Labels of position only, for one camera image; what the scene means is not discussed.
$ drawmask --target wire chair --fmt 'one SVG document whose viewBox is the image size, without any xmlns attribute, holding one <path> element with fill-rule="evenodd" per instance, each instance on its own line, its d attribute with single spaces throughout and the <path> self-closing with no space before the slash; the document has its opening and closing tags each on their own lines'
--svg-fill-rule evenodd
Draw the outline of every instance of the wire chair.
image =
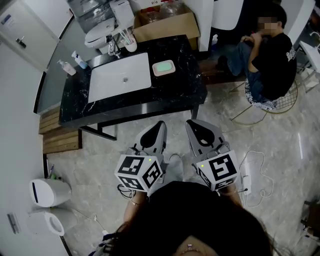
<svg viewBox="0 0 320 256">
<path fill-rule="evenodd" d="M 274 114 L 274 115 L 284 114 L 293 108 L 293 106 L 296 104 L 297 99 L 298 99 L 298 86 L 297 86 L 296 81 L 294 81 L 294 83 L 292 84 L 292 86 L 290 87 L 289 91 L 286 93 L 285 96 L 280 97 L 276 100 L 267 101 L 264 103 L 257 102 L 253 99 L 251 92 L 250 92 L 250 86 L 249 86 L 248 79 L 246 79 L 244 83 L 240 84 L 239 86 L 237 86 L 236 88 L 231 90 L 229 93 L 236 93 L 236 92 L 243 93 L 243 91 L 238 90 L 238 88 L 243 86 L 244 84 L 245 84 L 245 86 L 244 86 L 245 97 L 248 100 L 248 102 L 250 103 L 250 106 L 247 107 L 245 110 L 243 110 L 236 117 L 231 119 L 231 121 L 233 123 L 238 124 L 238 125 L 253 126 L 253 125 L 256 125 L 256 124 L 262 122 L 265 119 L 265 117 L 267 116 L 267 114 Z M 236 121 L 236 118 L 243 115 L 246 111 L 248 111 L 252 107 L 256 107 L 256 108 L 261 109 L 265 112 L 262 119 L 260 119 L 257 122 L 253 122 L 253 123 L 242 123 L 242 122 Z"/>
</svg>

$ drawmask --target soap dish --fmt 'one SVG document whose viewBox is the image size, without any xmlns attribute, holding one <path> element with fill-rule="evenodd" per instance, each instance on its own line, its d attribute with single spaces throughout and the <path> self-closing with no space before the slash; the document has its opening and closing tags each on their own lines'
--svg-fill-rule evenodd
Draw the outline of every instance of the soap dish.
<svg viewBox="0 0 320 256">
<path fill-rule="evenodd" d="M 175 64 L 172 60 L 165 60 L 152 65 L 153 73 L 156 77 L 174 73 L 176 71 Z"/>
</svg>

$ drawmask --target blue jeans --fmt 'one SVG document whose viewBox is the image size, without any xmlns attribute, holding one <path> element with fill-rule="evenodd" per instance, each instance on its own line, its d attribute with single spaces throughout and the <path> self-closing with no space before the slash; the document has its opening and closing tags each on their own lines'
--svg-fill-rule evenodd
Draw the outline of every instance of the blue jeans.
<svg viewBox="0 0 320 256">
<path fill-rule="evenodd" d="M 252 48 L 245 42 L 240 42 L 233 53 L 228 56 L 228 67 L 234 76 L 238 76 L 242 70 L 249 81 L 250 91 L 254 100 L 260 103 L 269 101 L 269 99 L 261 95 L 261 91 L 264 88 L 261 82 L 261 73 L 258 71 L 252 73 L 248 69 L 249 58 Z"/>
</svg>

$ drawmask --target faucet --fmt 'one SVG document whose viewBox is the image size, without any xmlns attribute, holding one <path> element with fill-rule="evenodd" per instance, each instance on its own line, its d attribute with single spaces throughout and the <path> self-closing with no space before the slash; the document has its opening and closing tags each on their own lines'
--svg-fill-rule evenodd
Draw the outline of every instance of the faucet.
<svg viewBox="0 0 320 256">
<path fill-rule="evenodd" d="M 110 56 L 115 55 L 118 59 L 120 59 L 121 52 L 115 38 L 109 34 L 105 37 L 105 42 L 109 44 L 108 54 Z"/>
<path fill-rule="evenodd" d="M 313 34 L 317 34 L 318 36 L 319 36 L 319 38 L 320 38 L 320 34 L 319 33 L 317 33 L 317 32 L 312 32 L 311 34 L 310 34 L 310 36 L 312 36 Z"/>
</svg>

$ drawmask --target sink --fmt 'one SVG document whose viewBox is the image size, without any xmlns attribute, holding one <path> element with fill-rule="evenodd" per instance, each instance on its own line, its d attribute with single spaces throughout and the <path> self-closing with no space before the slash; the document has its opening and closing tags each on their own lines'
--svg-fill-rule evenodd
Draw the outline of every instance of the sink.
<svg viewBox="0 0 320 256">
<path fill-rule="evenodd" d="M 92 70 L 88 103 L 151 87 L 148 53 L 122 58 Z"/>
</svg>

